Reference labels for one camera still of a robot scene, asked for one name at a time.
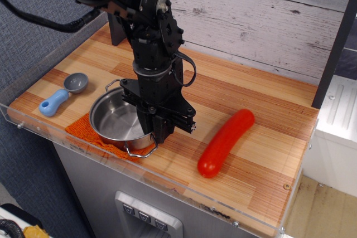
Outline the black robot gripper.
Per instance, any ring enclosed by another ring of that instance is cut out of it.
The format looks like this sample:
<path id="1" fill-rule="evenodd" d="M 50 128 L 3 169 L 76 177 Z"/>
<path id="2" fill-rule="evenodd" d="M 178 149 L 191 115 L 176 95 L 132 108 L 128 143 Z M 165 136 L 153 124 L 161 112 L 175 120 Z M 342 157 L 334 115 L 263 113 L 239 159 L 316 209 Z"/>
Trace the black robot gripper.
<path id="1" fill-rule="evenodd" d="M 123 99 L 134 105 L 144 134 L 152 134 L 164 143 L 175 127 L 188 133 L 196 128 L 195 109 L 182 95 L 184 70 L 182 62 L 173 62 L 163 73 L 151 70 L 148 76 L 136 70 L 137 79 L 122 79 Z"/>

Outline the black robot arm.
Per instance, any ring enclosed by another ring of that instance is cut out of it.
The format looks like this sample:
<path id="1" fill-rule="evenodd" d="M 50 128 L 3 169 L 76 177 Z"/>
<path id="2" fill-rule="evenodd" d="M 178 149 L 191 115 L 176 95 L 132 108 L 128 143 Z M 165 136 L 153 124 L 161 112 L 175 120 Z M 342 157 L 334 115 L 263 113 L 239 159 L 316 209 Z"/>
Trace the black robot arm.
<path id="1" fill-rule="evenodd" d="M 75 0 L 111 14 L 121 25 L 134 55 L 135 79 L 120 82 L 123 99 L 134 105 L 141 127 L 163 143 L 180 128 L 191 133 L 195 109 L 182 96 L 183 30 L 172 15 L 170 0 Z"/>

